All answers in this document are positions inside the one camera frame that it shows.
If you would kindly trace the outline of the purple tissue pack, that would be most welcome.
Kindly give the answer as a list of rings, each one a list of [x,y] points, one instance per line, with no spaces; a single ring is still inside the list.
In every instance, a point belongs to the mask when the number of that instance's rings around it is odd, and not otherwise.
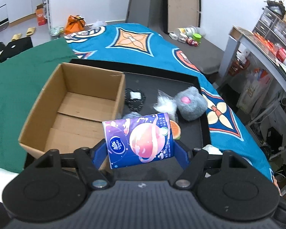
[[[110,168],[118,169],[174,156],[167,113],[102,122]]]

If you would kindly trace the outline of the grey plush mouse toy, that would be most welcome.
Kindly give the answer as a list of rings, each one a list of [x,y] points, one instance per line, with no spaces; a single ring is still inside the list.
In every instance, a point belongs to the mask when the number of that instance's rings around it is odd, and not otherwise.
[[[194,86],[187,88],[174,97],[181,116],[187,121],[200,118],[207,111],[208,103]]]

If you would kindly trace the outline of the blue denim patch toy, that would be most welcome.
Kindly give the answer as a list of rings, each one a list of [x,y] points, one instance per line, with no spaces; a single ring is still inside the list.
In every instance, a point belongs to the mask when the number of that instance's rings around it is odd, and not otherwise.
[[[141,115],[138,112],[131,112],[131,113],[125,114],[123,116],[123,119],[132,119],[132,118],[137,118],[137,117],[140,117],[140,116]]]

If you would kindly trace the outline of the clear plastic bag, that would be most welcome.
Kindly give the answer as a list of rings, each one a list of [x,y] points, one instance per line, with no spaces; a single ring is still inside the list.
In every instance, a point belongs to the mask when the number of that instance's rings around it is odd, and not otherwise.
[[[174,97],[167,95],[165,92],[158,90],[157,102],[153,108],[160,113],[167,113],[170,120],[178,121],[177,116],[177,103]]]

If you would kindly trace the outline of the black shallow tray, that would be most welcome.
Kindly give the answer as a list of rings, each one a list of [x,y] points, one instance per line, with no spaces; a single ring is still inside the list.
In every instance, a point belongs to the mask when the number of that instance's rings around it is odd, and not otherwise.
[[[174,142],[169,116],[144,106],[141,116],[122,119],[127,78],[119,71],[71,63],[51,74],[19,136],[19,144],[35,162],[22,172],[25,183],[82,182],[100,189],[113,185],[127,157],[139,167],[131,179],[165,179],[154,163],[169,171],[168,157],[179,161],[174,181],[200,180],[205,175],[206,151]]]

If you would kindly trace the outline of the white plastic tub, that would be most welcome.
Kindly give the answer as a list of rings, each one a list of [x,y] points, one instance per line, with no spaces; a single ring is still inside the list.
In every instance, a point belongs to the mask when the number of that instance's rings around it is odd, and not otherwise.
[[[179,36],[180,34],[187,35],[188,37],[192,37],[193,34],[197,33],[196,27],[188,26],[188,27],[179,27],[174,30],[174,33]]]

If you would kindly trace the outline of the white plastic bag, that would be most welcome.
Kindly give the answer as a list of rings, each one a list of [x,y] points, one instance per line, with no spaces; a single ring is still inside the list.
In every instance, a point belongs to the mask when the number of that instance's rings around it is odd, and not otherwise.
[[[90,29],[92,30],[92,29],[100,28],[100,27],[106,26],[106,25],[107,25],[107,23],[105,21],[96,21],[95,23],[92,23],[90,25]]]

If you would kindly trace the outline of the white desk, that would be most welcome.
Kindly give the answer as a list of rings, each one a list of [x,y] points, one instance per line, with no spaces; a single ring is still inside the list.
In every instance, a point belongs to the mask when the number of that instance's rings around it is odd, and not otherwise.
[[[237,26],[233,26],[229,33],[224,55],[219,65],[217,84],[221,86],[225,82],[232,61],[241,44],[261,62],[286,93],[286,66],[279,62],[251,31]]]

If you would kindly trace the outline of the orange gift bag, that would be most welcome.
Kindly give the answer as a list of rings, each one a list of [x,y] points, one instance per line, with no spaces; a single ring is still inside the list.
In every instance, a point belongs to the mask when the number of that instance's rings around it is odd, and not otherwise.
[[[83,17],[76,15],[70,15],[67,20],[67,24],[64,28],[66,35],[71,33],[77,33],[85,29],[86,21]]]

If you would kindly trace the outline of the black dice stool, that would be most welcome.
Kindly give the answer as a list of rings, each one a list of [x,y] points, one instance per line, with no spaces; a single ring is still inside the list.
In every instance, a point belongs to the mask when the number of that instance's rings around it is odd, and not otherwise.
[[[21,52],[24,52],[33,47],[31,37],[20,38],[9,42],[0,54],[0,63],[3,63],[9,58],[12,58]]]

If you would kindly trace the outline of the right yellow slipper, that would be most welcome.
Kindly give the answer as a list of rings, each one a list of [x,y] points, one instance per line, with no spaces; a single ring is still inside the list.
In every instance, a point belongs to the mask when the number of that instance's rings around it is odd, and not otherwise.
[[[28,36],[33,35],[33,34],[35,33],[35,30],[36,30],[35,27],[30,27],[30,28],[28,28],[28,29],[27,29],[27,32],[26,32],[26,36],[28,37]]]

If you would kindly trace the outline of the yellow slipper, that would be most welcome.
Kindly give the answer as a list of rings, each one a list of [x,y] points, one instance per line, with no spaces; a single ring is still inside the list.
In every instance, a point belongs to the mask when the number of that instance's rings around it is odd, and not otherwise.
[[[35,27],[30,27],[30,28],[28,28],[28,29],[27,29],[27,32],[26,32],[26,36],[28,37],[28,36],[33,35],[33,34],[35,33],[35,30],[36,30]]]
[[[11,41],[15,41],[15,40],[18,40],[22,37],[22,33],[18,33],[18,34],[15,34],[13,35]]]

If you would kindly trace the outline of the left yellow slipper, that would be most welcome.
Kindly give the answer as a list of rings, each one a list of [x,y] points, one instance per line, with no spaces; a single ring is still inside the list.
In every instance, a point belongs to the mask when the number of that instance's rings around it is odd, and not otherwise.
[[[13,35],[11,41],[15,41],[15,40],[18,40],[22,37],[22,33],[18,33],[18,34],[15,34]]]

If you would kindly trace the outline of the orange cardboard box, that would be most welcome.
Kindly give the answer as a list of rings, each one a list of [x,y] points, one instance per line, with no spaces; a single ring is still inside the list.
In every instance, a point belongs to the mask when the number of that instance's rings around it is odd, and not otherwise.
[[[45,25],[47,23],[47,19],[45,18],[45,12],[44,12],[44,5],[40,4],[37,5],[35,10],[35,15],[37,18],[38,26]]]

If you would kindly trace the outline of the drawer organizer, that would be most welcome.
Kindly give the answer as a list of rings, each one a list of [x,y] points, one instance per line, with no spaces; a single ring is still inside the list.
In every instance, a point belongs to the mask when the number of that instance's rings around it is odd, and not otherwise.
[[[253,33],[258,33],[273,44],[281,44],[286,50],[286,24],[268,8],[263,7],[262,10]]]

